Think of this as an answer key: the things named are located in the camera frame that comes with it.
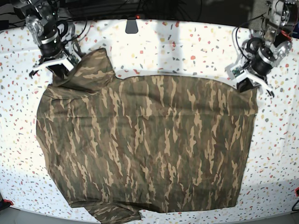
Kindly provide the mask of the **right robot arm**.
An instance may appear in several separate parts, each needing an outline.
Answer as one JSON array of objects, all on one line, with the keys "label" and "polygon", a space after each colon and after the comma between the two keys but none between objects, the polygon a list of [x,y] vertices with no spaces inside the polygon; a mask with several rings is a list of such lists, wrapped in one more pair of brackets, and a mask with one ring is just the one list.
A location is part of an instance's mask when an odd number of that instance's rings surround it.
[{"label": "right robot arm", "polygon": [[59,80],[65,80],[81,61],[75,25],[59,20],[57,4],[50,0],[12,0],[37,44],[41,59],[33,66],[29,76],[48,69]]}]

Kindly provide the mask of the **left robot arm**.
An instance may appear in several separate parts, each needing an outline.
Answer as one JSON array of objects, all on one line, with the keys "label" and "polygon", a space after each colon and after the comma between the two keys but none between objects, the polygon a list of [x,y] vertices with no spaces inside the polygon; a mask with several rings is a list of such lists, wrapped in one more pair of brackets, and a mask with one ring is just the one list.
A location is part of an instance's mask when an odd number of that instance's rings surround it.
[{"label": "left robot arm", "polygon": [[292,33],[299,22],[299,2],[272,0],[267,4],[268,12],[256,17],[262,19],[260,34],[237,44],[238,58],[225,71],[239,92],[262,87],[273,97],[267,75],[292,49]]}]

